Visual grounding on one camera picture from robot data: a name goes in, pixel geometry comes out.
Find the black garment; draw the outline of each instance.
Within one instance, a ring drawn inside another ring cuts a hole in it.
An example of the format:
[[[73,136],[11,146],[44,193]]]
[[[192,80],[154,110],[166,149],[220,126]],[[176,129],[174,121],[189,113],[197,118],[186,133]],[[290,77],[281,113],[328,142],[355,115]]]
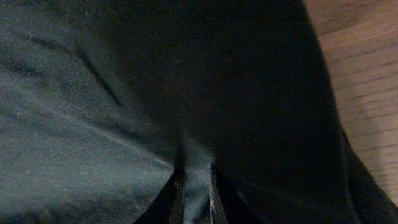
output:
[[[1,223],[398,223],[300,1],[0,0],[0,97]]]

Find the wooden table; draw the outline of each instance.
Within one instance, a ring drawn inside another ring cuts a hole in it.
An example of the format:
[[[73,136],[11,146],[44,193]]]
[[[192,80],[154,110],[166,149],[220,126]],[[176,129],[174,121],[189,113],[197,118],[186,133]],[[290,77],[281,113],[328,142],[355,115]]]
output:
[[[304,1],[351,144],[398,204],[398,0]]]

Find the wooden floor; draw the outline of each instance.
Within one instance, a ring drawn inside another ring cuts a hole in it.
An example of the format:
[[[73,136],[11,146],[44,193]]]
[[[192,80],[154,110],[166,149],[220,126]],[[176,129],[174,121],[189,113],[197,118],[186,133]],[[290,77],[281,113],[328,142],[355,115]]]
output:
[[[305,4],[351,144],[398,205],[398,1]]]

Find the dark cloth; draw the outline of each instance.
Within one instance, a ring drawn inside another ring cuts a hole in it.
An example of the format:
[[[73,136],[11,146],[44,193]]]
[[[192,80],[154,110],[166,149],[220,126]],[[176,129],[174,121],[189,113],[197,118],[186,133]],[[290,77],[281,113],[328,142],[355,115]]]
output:
[[[301,1],[0,0],[0,223],[398,223]]]

